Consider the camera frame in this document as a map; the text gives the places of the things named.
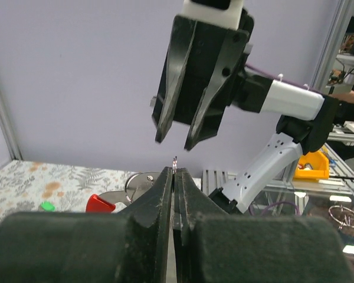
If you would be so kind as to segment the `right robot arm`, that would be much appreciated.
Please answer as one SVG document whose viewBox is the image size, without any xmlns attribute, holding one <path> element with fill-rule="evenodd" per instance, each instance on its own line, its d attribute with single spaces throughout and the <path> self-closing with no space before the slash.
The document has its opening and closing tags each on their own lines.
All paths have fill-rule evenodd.
<svg viewBox="0 0 354 283">
<path fill-rule="evenodd" d="M 244 213 L 282 169 L 318 151 L 332 131 L 338 101 L 247 65 L 254 20 L 242 1 L 184 1 L 174 17 L 152 118 L 163 142 L 173 122 L 189 126 L 192 150 L 215 137 L 229 106 L 278 113 L 276 132 L 234 180 L 210 193 L 227 213 Z"/>
</svg>

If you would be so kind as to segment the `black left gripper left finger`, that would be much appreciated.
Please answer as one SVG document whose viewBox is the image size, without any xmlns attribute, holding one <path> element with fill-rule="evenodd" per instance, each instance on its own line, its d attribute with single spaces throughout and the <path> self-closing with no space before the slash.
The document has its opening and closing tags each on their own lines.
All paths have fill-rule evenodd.
<svg viewBox="0 0 354 283">
<path fill-rule="evenodd" d="M 18 212 L 0 224 L 0 282 L 165 282 L 172 169 L 117 213 Z"/>
</svg>

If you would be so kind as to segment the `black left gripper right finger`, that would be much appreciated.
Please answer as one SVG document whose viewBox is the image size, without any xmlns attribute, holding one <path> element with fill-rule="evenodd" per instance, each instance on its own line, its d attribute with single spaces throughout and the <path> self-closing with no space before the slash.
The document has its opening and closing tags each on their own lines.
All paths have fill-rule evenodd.
<svg viewBox="0 0 354 283">
<path fill-rule="evenodd" d="M 175 173 L 178 282 L 354 282 L 340 236 L 322 218 L 230 215 Z"/>
</svg>

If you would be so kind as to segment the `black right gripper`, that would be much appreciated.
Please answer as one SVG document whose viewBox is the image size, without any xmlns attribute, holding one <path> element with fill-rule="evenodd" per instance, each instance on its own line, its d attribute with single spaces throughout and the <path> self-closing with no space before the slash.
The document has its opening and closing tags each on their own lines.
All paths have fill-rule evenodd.
<svg viewBox="0 0 354 283">
<path fill-rule="evenodd" d="M 177 15 L 155 102 L 155 141 L 163 142 L 173 122 L 189 126 L 185 150 L 213 138 L 230 106 L 258 113 L 271 79 L 246 65 L 254 18 L 243 7 L 237 30 Z"/>
</svg>

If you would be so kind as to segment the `silver keys bunch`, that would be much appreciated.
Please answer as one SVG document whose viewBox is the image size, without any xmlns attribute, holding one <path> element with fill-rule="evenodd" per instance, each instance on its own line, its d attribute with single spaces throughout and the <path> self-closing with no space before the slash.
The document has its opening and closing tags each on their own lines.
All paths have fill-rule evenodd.
<svg viewBox="0 0 354 283">
<path fill-rule="evenodd" d="M 172 161 L 172 173 L 175 174 L 177 171 L 177 162 L 178 162 L 178 157 L 175 156 Z"/>
</svg>

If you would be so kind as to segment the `red handled carabiner keyring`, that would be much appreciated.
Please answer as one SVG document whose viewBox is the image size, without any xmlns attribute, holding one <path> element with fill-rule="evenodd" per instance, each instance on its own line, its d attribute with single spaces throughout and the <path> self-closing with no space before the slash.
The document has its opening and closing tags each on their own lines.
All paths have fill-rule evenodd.
<svg viewBox="0 0 354 283">
<path fill-rule="evenodd" d="M 89 197 L 85 212 L 88 213 L 117 213 L 119 203 L 125 207 L 147 192 L 159 177 L 159 172 L 144 172 L 131 175 L 124 184 L 123 191 L 104 192 Z"/>
</svg>

